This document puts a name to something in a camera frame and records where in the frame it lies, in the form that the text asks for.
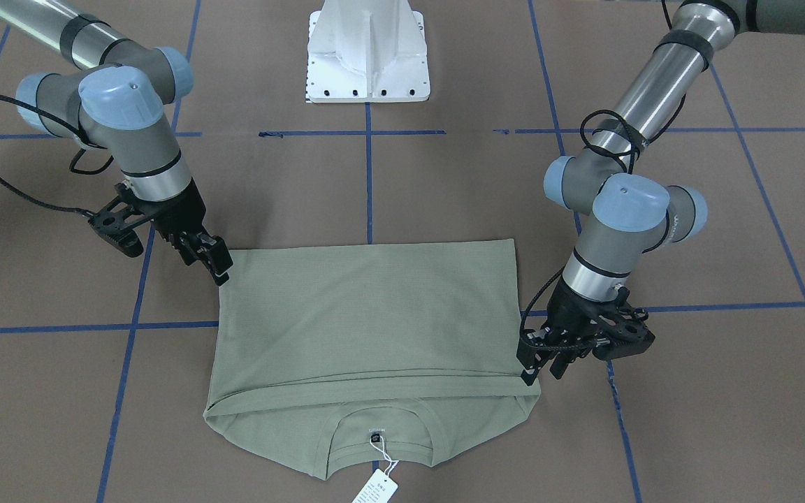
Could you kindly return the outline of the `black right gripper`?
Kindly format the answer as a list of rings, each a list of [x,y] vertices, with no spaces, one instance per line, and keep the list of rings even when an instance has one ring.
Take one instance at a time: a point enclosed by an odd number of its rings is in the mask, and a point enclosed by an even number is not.
[[[223,238],[204,233],[205,203],[195,181],[190,181],[176,197],[160,206],[164,210],[154,217],[154,229],[175,245],[184,264],[191,266],[201,262],[217,286],[227,283],[233,260]]]

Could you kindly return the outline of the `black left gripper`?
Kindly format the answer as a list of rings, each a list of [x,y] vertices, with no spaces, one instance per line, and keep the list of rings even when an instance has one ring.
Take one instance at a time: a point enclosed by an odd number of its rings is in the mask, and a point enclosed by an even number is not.
[[[611,337],[598,327],[597,320],[614,305],[613,298],[590,300],[574,292],[565,280],[558,281],[546,306],[546,329],[523,329],[518,335],[517,358],[523,366],[523,382],[532,386],[550,359],[551,374],[560,380],[575,360],[595,347],[610,346]]]

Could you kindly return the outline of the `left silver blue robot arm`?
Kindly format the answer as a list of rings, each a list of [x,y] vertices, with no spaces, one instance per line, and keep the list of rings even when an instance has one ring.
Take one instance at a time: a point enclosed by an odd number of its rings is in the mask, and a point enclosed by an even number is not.
[[[626,281],[639,258],[700,232],[705,198],[635,174],[640,156],[673,124],[697,77],[742,33],[805,36],[805,1],[683,1],[648,63],[610,110],[587,115],[582,150],[556,159],[544,178],[550,201],[586,217],[539,329],[520,327],[521,378],[561,379],[586,356],[609,362],[638,356],[655,340],[646,311],[629,305]]]

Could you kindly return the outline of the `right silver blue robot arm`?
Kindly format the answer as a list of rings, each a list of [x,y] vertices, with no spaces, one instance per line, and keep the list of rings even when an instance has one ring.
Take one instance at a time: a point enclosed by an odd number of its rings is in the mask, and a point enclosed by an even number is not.
[[[81,152],[106,150],[124,176],[103,209],[73,213],[129,257],[143,253],[136,229],[150,222],[185,264],[201,262],[214,283],[226,283],[232,258],[203,226],[205,203],[165,115],[165,105],[193,88],[187,58],[175,48],[145,48],[63,1],[0,1],[0,20],[78,70],[23,79],[10,101],[25,122],[75,140]]]

